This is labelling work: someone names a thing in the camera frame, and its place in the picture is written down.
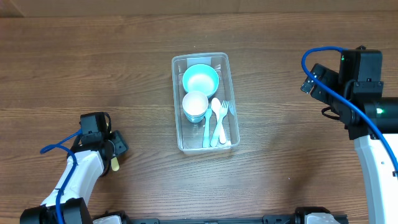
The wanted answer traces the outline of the yellow plastic fork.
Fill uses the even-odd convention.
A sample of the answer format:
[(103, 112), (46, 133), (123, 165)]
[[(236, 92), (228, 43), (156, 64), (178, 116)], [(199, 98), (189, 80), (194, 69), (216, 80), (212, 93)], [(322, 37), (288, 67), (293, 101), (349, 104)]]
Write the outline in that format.
[(117, 150), (118, 150), (118, 139), (117, 136), (115, 136), (112, 133), (111, 130), (111, 122), (108, 121), (107, 122), (107, 128), (108, 128), (108, 132), (109, 132), (109, 142), (112, 144), (112, 152), (111, 152), (111, 157), (109, 159), (110, 165), (108, 167), (110, 167), (112, 169), (112, 171), (117, 172), (120, 168), (118, 159), (117, 159)]

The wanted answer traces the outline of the pink plastic cup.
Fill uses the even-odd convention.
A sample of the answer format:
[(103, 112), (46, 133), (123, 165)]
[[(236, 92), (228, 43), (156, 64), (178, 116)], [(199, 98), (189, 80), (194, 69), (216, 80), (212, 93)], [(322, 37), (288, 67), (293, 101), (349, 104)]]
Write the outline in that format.
[(208, 108), (208, 98), (200, 91), (191, 91), (183, 97), (182, 106), (186, 114), (201, 115)]

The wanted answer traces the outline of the green plastic fork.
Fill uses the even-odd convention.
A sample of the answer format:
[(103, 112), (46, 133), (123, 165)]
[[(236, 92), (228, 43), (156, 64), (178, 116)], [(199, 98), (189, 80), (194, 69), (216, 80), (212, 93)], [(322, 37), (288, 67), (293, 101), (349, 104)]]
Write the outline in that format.
[(211, 105), (205, 111), (205, 130), (203, 133), (202, 147), (207, 148), (210, 146), (210, 118), (212, 116)]

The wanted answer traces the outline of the light blue plastic fork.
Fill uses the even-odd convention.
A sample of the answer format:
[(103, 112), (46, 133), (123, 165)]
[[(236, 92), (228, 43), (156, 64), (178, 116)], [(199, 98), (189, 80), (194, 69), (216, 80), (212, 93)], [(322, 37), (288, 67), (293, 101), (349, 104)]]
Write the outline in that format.
[(223, 101), (221, 103), (220, 118), (217, 121), (215, 131), (213, 132), (213, 136), (210, 141), (211, 147), (215, 147), (217, 145), (217, 143), (219, 142), (220, 130), (221, 130), (221, 127), (223, 127), (222, 121), (223, 121), (223, 118), (228, 114), (228, 107), (229, 107), (229, 101)]

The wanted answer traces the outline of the pink plastic spoon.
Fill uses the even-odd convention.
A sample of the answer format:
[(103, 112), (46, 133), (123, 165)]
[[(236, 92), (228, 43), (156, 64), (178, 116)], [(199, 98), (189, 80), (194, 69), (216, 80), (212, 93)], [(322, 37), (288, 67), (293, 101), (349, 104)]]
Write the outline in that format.
[[(220, 108), (221, 108), (221, 103), (220, 103), (219, 99), (214, 97), (211, 101), (211, 109), (215, 113), (217, 121), (220, 118)], [(226, 143), (226, 136), (225, 136), (225, 131), (224, 131), (223, 127), (221, 127), (221, 130), (220, 130), (219, 141), (221, 144)]]

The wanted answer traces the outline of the light blue bowl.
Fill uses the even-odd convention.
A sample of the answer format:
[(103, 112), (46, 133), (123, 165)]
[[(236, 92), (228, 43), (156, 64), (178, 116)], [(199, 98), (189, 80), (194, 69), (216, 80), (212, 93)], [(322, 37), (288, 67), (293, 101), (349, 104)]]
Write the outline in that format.
[(182, 85), (186, 93), (200, 91), (212, 97), (218, 90), (220, 78), (217, 71), (209, 65), (196, 64), (187, 68), (182, 77)]

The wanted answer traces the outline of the green plastic cup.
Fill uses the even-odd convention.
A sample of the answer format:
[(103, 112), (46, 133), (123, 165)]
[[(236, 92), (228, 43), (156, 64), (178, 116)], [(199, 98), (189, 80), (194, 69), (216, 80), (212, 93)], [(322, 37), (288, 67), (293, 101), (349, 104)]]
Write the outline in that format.
[(196, 116), (192, 116), (190, 114), (186, 114), (185, 116), (189, 120), (189, 122), (191, 122), (191, 123), (199, 123), (200, 121), (203, 120), (203, 118), (205, 117), (205, 114), (196, 115)]

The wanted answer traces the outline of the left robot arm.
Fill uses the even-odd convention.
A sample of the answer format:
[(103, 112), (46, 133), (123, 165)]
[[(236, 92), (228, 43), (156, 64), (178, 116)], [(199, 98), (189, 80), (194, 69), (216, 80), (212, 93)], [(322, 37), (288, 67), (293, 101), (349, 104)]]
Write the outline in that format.
[(82, 131), (77, 131), (64, 140), (45, 146), (42, 154), (60, 148), (68, 152), (67, 166), (51, 194), (38, 206), (22, 212), (23, 223), (129, 223), (123, 212), (105, 213), (92, 218), (87, 203), (96, 181), (106, 173), (105, 165), (98, 151), (72, 152), (63, 143), (72, 138), (78, 139)]

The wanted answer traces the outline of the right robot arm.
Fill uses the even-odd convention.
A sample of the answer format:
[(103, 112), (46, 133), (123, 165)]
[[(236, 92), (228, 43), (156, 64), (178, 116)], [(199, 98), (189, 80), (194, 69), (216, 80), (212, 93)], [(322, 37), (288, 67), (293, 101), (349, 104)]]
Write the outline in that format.
[(397, 223), (397, 98), (382, 97), (381, 66), (335, 72), (316, 63), (301, 89), (327, 105), (354, 142), (370, 223)]

